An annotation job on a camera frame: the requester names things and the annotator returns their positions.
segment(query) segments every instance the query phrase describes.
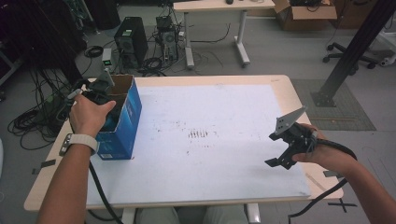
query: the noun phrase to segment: hand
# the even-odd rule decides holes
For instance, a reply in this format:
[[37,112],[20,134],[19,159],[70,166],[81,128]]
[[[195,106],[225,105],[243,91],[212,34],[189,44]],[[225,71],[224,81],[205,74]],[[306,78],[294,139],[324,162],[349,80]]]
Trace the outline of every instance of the hand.
[[[326,136],[320,130],[318,130],[317,127],[309,124],[301,125],[312,131],[317,131],[318,138],[327,139]],[[356,162],[351,156],[347,155],[346,153],[333,147],[328,147],[321,144],[318,144],[315,147],[313,153],[299,153],[294,155],[292,159],[294,161],[313,162],[322,166],[325,169],[335,171],[341,175],[348,170],[348,165]]]
[[116,105],[115,101],[97,105],[85,96],[78,94],[70,112],[70,123],[75,133],[95,137],[106,122],[106,115]]

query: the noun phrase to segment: watch face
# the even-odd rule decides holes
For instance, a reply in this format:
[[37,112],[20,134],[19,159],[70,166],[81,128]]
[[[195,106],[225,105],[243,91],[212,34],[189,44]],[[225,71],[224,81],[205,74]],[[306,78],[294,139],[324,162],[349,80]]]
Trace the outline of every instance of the watch face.
[[59,152],[60,156],[64,156],[66,154],[67,149],[70,146],[70,139],[72,138],[72,134],[68,133],[66,138],[64,139],[64,143],[62,144],[61,151]]

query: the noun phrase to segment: desk leg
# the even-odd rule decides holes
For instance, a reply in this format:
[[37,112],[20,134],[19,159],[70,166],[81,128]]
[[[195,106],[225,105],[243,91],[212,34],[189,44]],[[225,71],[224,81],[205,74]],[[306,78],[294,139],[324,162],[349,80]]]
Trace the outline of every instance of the desk leg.
[[192,69],[194,67],[194,58],[192,57],[191,40],[190,40],[190,24],[189,24],[189,13],[184,13],[184,34],[186,35],[186,62],[187,68]]
[[257,203],[247,203],[247,221],[248,223],[262,223]]
[[239,23],[239,32],[238,36],[235,37],[235,43],[238,47],[239,54],[242,58],[242,66],[245,67],[247,64],[250,64],[250,59],[248,58],[247,52],[245,50],[244,44],[242,43],[242,39],[244,37],[244,30],[245,30],[245,22],[247,20],[248,12],[243,10],[241,12],[241,21]]
[[122,212],[122,223],[124,224],[134,224],[134,214],[136,212],[135,208],[124,208]]

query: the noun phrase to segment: white watch strap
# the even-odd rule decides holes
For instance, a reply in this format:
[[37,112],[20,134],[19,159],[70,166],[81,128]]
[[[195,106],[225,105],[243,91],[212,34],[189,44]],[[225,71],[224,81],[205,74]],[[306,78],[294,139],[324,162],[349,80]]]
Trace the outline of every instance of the white watch strap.
[[83,144],[92,148],[92,155],[98,150],[98,142],[91,136],[87,134],[72,134],[70,138],[70,145],[72,144]]

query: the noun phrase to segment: floor mat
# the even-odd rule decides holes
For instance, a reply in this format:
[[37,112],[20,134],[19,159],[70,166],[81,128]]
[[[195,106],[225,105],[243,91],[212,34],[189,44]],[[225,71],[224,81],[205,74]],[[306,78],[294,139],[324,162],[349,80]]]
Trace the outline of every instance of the floor mat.
[[376,131],[375,126],[359,102],[343,83],[333,97],[336,107],[317,107],[311,92],[318,92],[325,80],[293,79],[291,83],[303,105],[308,106],[307,116],[313,125],[330,131]]

